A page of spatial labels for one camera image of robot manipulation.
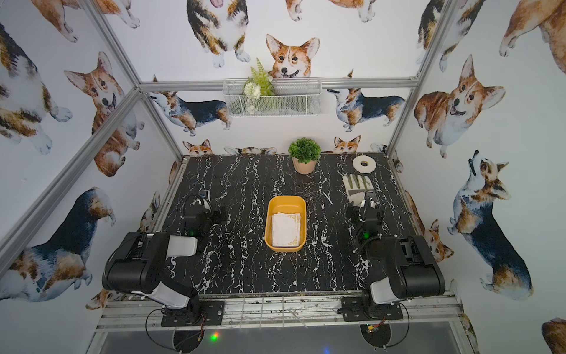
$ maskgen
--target green artificial plant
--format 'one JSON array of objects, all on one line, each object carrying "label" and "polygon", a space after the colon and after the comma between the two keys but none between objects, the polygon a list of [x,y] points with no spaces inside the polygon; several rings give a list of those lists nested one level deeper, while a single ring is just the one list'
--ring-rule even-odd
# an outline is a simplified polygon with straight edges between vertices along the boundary
[{"label": "green artificial plant", "polygon": [[291,143],[289,153],[299,160],[299,163],[305,164],[320,160],[320,146],[316,141],[308,138],[301,138]]}]

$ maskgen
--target yellow tray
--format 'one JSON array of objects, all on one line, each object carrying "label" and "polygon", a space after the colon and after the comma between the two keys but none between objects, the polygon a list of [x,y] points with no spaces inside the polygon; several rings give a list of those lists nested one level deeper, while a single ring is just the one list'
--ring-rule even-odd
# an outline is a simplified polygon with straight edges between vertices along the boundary
[{"label": "yellow tray", "polygon": [[[285,214],[301,214],[301,234],[297,247],[274,247],[271,242],[271,216],[278,212]],[[267,222],[265,223],[265,243],[275,252],[297,252],[307,241],[307,203],[297,195],[279,195],[269,201],[267,207]]]}]

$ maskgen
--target potted plant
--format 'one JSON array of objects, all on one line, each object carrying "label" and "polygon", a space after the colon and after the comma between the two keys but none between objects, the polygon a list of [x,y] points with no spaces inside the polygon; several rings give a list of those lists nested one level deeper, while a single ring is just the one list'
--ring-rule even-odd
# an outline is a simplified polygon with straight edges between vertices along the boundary
[{"label": "potted plant", "polygon": [[301,174],[311,173],[320,160],[320,146],[312,139],[301,138],[289,146],[295,170]]}]

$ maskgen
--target black cable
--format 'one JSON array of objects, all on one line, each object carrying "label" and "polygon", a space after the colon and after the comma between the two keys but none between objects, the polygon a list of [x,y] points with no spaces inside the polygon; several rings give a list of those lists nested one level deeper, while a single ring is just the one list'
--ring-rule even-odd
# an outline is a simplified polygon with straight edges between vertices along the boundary
[{"label": "black cable", "polygon": [[391,347],[394,347],[394,346],[401,344],[401,342],[403,342],[405,340],[405,338],[407,338],[407,334],[409,334],[409,328],[411,327],[411,316],[409,316],[409,310],[407,310],[405,305],[403,305],[400,302],[399,302],[399,304],[401,306],[403,306],[405,308],[405,311],[407,312],[407,332],[405,332],[405,335],[403,336],[403,338],[401,338],[401,340],[399,342],[397,342],[395,344],[391,344],[390,346],[385,346],[386,348],[391,348]]}]

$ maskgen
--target tricolor corgi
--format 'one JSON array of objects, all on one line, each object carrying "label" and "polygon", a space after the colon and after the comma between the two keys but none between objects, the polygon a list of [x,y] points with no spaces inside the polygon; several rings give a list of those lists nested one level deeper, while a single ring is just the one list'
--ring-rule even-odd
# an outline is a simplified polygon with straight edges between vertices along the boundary
[{"label": "tricolor corgi", "polygon": [[555,318],[542,324],[544,341],[552,354],[566,354],[566,321]]},{"label": "tricolor corgi", "polygon": [[432,148],[432,141],[441,145],[440,154],[446,158],[446,148],[471,127],[482,109],[493,107],[503,96],[505,88],[502,86],[484,87],[478,81],[470,55],[462,68],[458,87],[452,93],[427,93],[415,106],[419,126],[428,131],[426,145]]},{"label": "tricolor corgi", "polygon": [[149,96],[163,110],[171,123],[183,127],[183,130],[189,131],[192,137],[196,135],[197,127],[215,120],[220,120],[226,125],[224,130],[230,129],[231,120],[226,102],[218,100],[186,102],[177,96],[177,92],[152,92]]},{"label": "tricolor corgi", "polygon": [[495,164],[475,151],[468,160],[470,177],[454,199],[454,218],[450,234],[461,233],[464,239],[493,268],[487,275],[491,283],[480,279],[484,289],[513,300],[524,300],[533,294],[533,285],[525,261],[507,240],[492,210],[495,199],[511,198],[499,180],[499,172],[508,163]]},{"label": "tricolor corgi", "polygon": [[116,222],[106,193],[94,187],[81,194],[46,243],[27,247],[16,258],[0,279],[0,300],[46,301],[72,284],[77,290],[83,280],[88,286],[92,274],[86,263],[97,222],[105,217]]},{"label": "tricolor corgi", "polygon": [[419,216],[419,211],[417,210],[417,206],[413,201],[413,197],[409,194],[409,192],[405,191],[405,195],[407,196],[407,202],[411,211],[413,212],[413,219],[415,220],[421,235],[426,240],[428,244],[428,248],[430,248],[430,252],[434,256],[436,262],[442,262],[443,260],[450,258],[454,255],[454,251],[450,248],[445,246],[442,241],[440,240],[440,236],[438,233],[438,219],[432,222],[430,229],[426,229],[421,217]]},{"label": "tricolor corgi", "polygon": [[[95,2],[103,14],[118,15],[131,28],[140,26],[140,20],[130,12],[132,0],[95,0]],[[77,0],[32,0],[32,3],[66,39],[73,43],[77,41],[77,36],[72,34],[72,28],[65,21],[65,6],[75,10],[81,8]]]},{"label": "tricolor corgi", "polygon": [[[78,89],[92,97],[96,107],[96,115],[92,124],[92,133],[104,123],[116,109],[117,104],[124,98],[122,88],[112,76],[110,60],[104,52],[98,53],[96,69],[87,74],[65,70],[69,81]],[[138,122],[133,111],[122,121],[122,124],[104,144],[95,156],[98,169],[108,177],[116,174],[126,162],[124,154],[128,148],[138,150],[140,143],[135,140],[138,129],[143,129],[144,123]]]},{"label": "tricolor corgi", "polygon": [[541,29],[542,40],[550,45],[558,68],[566,74],[565,0],[521,0],[511,16],[499,54],[508,56],[517,39],[537,27]]},{"label": "tricolor corgi", "polygon": [[0,24],[0,135],[19,144],[27,137],[40,154],[51,151],[52,140],[41,120],[50,114],[66,122],[72,113],[58,107],[41,81],[37,66]]},{"label": "tricolor corgi", "polygon": [[[347,77],[352,78],[353,72],[354,69]],[[405,103],[399,96],[366,97],[361,88],[329,88],[327,91],[336,96],[336,116],[346,123],[346,131],[352,131],[358,123],[383,116],[387,117],[384,126],[388,126],[399,117]]]},{"label": "tricolor corgi", "polygon": [[206,139],[201,145],[193,145],[191,143],[183,142],[183,145],[188,149],[186,156],[199,157],[206,155],[214,155],[212,153],[211,143]]},{"label": "tricolor corgi", "polygon": [[340,139],[339,137],[334,137],[334,150],[323,151],[322,153],[344,153],[344,152],[357,152],[359,141],[362,140],[362,136],[358,135],[349,142]]},{"label": "tricolor corgi", "polygon": [[275,63],[269,74],[275,79],[308,78],[311,60],[320,48],[320,40],[311,38],[301,46],[285,45],[271,35],[265,36],[267,48]]},{"label": "tricolor corgi", "polygon": [[265,149],[260,149],[257,147],[245,147],[239,149],[237,147],[224,147],[224,150],[230,155],[275,155],[277,149],[274,147],[267,147]]},{"label": "tricolor corgi", "polygon": [[[303,12],[301,9],[301,2],[303,0],[285,0],[287,3],[287,11],[289,16],[293,21],[299,21],[302,19],[300,13]],[[362,22],[368,22],[375,16],[375,12],[371,8],[375,0],[330,0],[332,3],[346,8],[356,8],[358,10],[359,19]]]},{"label": "tricolor corgi", "polygon": [[233,50],[242,62],[248,24],[246,0],[187,0],[188,22],[205,52],[211,52],[215,68],[224,66],[224,52]]}]

